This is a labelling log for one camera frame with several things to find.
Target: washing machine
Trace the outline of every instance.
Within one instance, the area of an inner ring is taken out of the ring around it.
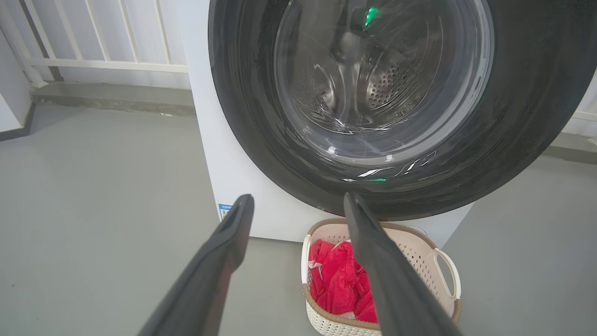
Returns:
[[[301,242],[359,193],[442,246],[524,170],[597,64],[590,0],[178,2],[216,203]]]

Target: white basket handle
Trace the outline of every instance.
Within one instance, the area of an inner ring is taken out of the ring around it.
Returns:
[[[309,262],[309,250],[311,249],[311,235],[308,234],[303,241],[303,252],[300,260],[300,278],[303,284],[307,284],[307,263]]]
[[[452,259],[450,259],[450,257],[448,257],[448,255],[444,251],[442,251],[438,248],[434,248],[432,252],[436,256],[441,256],[444,259],[446,264],[448,264],[450,273],[452,274],[452,283],[454,284],[454,293],[452,294],[452,292],[448,290],[448,293],[450,293],[449,297],[452,300],[460,299],[460,291],[461,291],[460,276],[458,275],[458,270],[456,269],[456,265],[454,265],[454,262],[452,261]],[[438,266],[439,275],[442,277],[442,280],[444,281],[444,286],[446,286],[446,288],[447,288],[448,285],[446,284],[446,280],[444,279],[444,274],[441,271],[441,268],[439,267],[437,259],[435,259],[435,263]]]

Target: red fabric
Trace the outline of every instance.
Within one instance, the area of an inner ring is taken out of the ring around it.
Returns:
[[[334,247],[317,240],[309,251],[309,267],[311,296],[320,307],[332,314],[354,312],[357,320],[377,323],[369,278],[350,242]]]

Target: sticker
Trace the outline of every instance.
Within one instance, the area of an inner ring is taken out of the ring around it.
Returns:
[[[220,220],[223,221],[226,215],[228,214],[228,211],[232,209],[232,206],[226,204],[218,204],[218,208],[220,209]]]

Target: red clothes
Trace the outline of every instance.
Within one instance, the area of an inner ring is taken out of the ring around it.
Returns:
[[[309,251],[311,296],[332,314],[352,313],[359,321],[377,323],[369,277],[352,253],[350,242],[317,240]]]

